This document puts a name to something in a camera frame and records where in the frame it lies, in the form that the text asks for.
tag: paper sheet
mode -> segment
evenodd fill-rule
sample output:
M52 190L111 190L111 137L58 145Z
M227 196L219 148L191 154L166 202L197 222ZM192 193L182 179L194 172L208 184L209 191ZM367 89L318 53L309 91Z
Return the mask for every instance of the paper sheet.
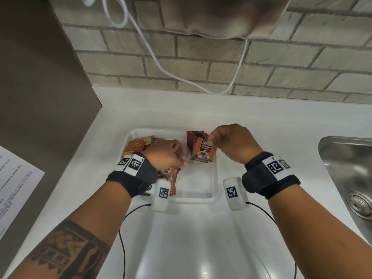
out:
M0 146L0 239L44 172Z

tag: hand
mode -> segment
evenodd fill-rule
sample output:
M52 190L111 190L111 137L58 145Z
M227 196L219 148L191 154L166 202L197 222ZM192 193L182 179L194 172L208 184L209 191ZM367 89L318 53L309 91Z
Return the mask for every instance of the hand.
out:
M174 152L177 149L177 144L182 147L183 155L186 155L186 149L178 140L164 141L159 144L152 146L150 149L145 150L142 154L150 161L153 167L157 171L162 171L170 168L171 166L181 167L185 161L181 158L177 158Z
M241 164L263 152L249 130L236 123L218 126L209 135L208 144L221 149L230 159Z

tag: forearm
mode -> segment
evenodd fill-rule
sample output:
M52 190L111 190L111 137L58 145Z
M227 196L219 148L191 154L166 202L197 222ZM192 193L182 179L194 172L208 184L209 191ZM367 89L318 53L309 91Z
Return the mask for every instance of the forearm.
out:
M97 276L131 203L117 182L106 182L50 232L9 279Z
M299 185L270 198L269 206L306 279L370 276L372 248Z

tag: gray brick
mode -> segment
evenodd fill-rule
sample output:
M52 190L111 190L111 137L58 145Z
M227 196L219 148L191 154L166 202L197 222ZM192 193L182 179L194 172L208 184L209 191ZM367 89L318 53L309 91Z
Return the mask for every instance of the gray brick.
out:
M372 94L372 75L340 74L327 90Z
M88 25L88 26L108 26L112 24L107 19L102 8L102 1L96 2L90 8L86 7L81 0L49 0L53 10L61 23ZM124 18L123 9L116 0L107 0L109 13L113 21L121 23ZM128 11L133 15L130 2L127 2ZM128 21L127 28L132 28L132 23Z
M87 51L106 51L106 44L103 41L101 32L99 30L84 29L84 28L70 28L63 26L72 47L75 50Z
M142 55L150 54L137 32L106 30L104 33L110 51ZM175 56L173 35L144 33L144 36L155 55Z
M308 66L317 51L317 47L310 46L252 42L245 61L260 64Z
M236 70L236 64L223 64L213 62L209 72L209 81L230 83ZM235 83L263 85L270 75L272 68L263 66L242 65L239 69Z
M323 89L337 73L276 68L268 85L287 88Z
M372 51L326 48L313 67L372 71Z
M274 29L274 31L269 36L269 39L275 40L288 40L293 29L295 28L296 24L300 20L302 14L300 13L293 13L286 11Z
M307 15L292 37L294 41L336 45L363 45L372 35L372 18L331 14Z
M210 92L222 92L224 91L228 84L213 84L213 83L198 83L200 86L204 87ZM191 84L179 81L178 83L178 90L181 91L193 91L193 92L204 92L203 90L199 89L196 86L193 86ZM231 94L232 87L226 92L226 94Z
M135 2L137 23L141 29L164 30L157 2Z
M197 59L238 61L244 42L216 40L195 36L178 36L178 56Z
M145 75L140 57L91 53L78 53L78 57L85 72L104 75Z
M372 12L372 0L359 0L353 11Z
M176 82L171 80L156 80L142 78L120 78L121 85L124 88L135 89L165 89L175 90Z
M88 74L90 83L93 86L105 86L105 87L119 87L119 81L117 77L104 76L104 75L90 75Z
M362 94L351 94L344 101L345 103L356 103L356 104L372 104L371 95L362 95Z
M159 59L160 65L171 74L184 79L205 80L207 62L196 62L184 59ZM152 58L146 59L147 75L150 77L169 77L162 73Z
M291 0L290 7L310 9L348 9L354 0Z
M294 90L288 98L290 99L303 99L303 100L314 100L314 101L330 101L330 102L342 102L347 94L332 93L325 91L306 91L306 90Z
M291 89L273 89L265 87L235 86L234 95L286 98Z

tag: brick wall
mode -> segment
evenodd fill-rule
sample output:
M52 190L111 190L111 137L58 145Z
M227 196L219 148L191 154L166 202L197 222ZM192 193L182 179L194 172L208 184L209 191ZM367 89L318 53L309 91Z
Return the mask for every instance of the brick wall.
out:
M50 0L91 83L199 91L163 74L132 24L113 28L101 0ZM117 22L122 10L108 0ZM182 36L162 29L156 0L127 0L161 65L211 91L229 84L241 40ZM250 39L229 94L372 104L372 0L292 0L272 35Z

